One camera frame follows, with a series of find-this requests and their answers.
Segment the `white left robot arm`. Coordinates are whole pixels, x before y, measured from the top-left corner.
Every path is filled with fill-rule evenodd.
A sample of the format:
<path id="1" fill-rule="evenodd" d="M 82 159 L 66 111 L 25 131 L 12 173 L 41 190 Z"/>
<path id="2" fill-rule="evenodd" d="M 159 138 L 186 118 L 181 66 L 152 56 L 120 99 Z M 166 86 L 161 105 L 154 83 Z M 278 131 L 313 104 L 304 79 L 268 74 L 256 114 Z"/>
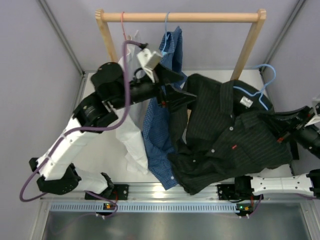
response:
<path id="1" fill-rule="evenodd" d="M 155 100 L 157 107 L 174 113 L 197 98 L 179 88 L 180 74 L 162 64 L 152 72 L 153 77 L 130 76 L 127 67 L 117 62 L 98 68 L 91 77 L 94 92 L 75 108 L 52 147 L 29 161 L 33 173 L 39 174 L 36 183 L 43 194 L 92 192 L 103 200 L 113 195 L 114 184 L 106 173 L 93 173 L 74 165 L 82 148 L 103 132 L 127 126 L 131 105 Z"/>

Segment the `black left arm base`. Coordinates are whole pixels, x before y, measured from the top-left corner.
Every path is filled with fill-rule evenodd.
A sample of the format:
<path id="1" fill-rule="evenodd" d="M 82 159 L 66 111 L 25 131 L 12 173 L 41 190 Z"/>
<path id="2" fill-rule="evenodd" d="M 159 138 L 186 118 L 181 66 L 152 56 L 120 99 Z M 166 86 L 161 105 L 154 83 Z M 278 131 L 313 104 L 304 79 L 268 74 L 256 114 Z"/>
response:
<path id="1" fill-rule="evenodd" d="M 129 185 L 128 184 L 115 184 L 113 187 L 108 187 L 102 193 L 94 193 L 89 192 L 85 193 L 84 199 L 85 200 L 100 200 L 102 197 L 104 199 L 117 201 L 117 200 L 127 200 L 129 194 Z"/>

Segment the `dark pinstriped shirt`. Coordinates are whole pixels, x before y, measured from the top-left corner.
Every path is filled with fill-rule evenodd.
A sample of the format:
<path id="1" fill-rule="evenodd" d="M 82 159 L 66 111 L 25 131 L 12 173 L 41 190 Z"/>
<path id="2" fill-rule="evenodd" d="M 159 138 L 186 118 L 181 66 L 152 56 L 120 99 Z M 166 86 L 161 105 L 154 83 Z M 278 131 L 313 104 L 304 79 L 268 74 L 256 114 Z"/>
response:
<path id="1" fill-rule="evenodd" d="M 173 174 L 184 190 L 195 195 L 210 184 L 289 164 L 289 147 L 280 143 L 264 122 L 274 114 L 255 99 L 241 104 L 244 93 L 233 80 L 219 82 L 198 73 L 183 89 L 196 100 L 169 117 L 175 149 L 168 154 Z"/>

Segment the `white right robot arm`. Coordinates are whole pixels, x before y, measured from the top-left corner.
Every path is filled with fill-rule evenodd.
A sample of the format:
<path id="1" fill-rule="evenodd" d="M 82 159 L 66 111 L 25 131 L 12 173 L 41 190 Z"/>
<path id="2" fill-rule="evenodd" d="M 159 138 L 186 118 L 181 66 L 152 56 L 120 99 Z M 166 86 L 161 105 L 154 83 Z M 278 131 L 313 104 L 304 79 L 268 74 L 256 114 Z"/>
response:
<path id="1" fill-rule="evenodd" d="M 277 112 L 260 117 L 279 143 L 296 142 L 311 154 L 320 157 L 320 111 L 309 106 L 293 111 Z M 246 196 L 263 194 L 298 194 L 311 199 L 320 198 L 320 170 L 290 177 L 240 176 L 234 179 L 233 194 L 243 199 Z"/>

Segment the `light blue wire hanger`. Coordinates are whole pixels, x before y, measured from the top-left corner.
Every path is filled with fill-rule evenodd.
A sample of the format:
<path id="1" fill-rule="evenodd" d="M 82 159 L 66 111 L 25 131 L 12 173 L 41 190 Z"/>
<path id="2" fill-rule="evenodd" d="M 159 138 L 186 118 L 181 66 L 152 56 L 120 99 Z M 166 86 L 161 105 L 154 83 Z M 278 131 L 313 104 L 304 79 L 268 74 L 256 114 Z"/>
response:
<path id="1" fill-rule="evenodd" d="M 276 79 L 276 76 L 277 76 L 277 73 L 276 73 L 276 70 L 275 68 L 270 65 L 270 64 L 267 64 L 267 63 L 263 63 L 263 64 L 259 64 L 259 65 L 256 65 L 254 67 L 254 69 L 259 69 L 261 67 L 266 67 L 266 68 L 270 68 L 273 72 L 273 77 L 270 81 L 268 81 L 267 83 L 265 83 L 263 85 L 263 87 L 259 90 L 259 91 L 256 91 L 255 93 L 250 93 L 249 91 L 245 90 L 244 88 L 242 87 L 239 87 L 239 86 L 233 86 L 234 89 L 237 89 L 243 93 L 245 93 L 246 95 L 250 96 L 250 97 L 255 97 L 257 95 L 259 95 L 259 98 L 258 98 L 258 102 L 260 103 L 260 105 L 265 109 L 265 110 L 269 110 L 269 108 L 267 107 L 267 105 L 263 102 L 262 98 L 263 98 L 263 95 L 264 95 L 264 91 L 265 89 L 267 88 L 268 85 L 270 85 L 275 79 Z"/>

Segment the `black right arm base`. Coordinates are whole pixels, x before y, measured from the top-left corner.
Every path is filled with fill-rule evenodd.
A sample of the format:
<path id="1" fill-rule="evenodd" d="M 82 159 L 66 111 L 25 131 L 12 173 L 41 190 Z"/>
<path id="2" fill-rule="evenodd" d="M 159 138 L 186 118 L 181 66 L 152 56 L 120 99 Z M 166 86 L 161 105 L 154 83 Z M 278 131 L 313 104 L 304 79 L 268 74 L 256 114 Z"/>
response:
<path id="1" fill-rule="evenodd" d="M 247 186 L 236 186 L 235 184 L 218 184 L 217 194 L 219 200 L 244 201 L 259 200 L 260 195 L 253 195 L 253 189 Z"/>

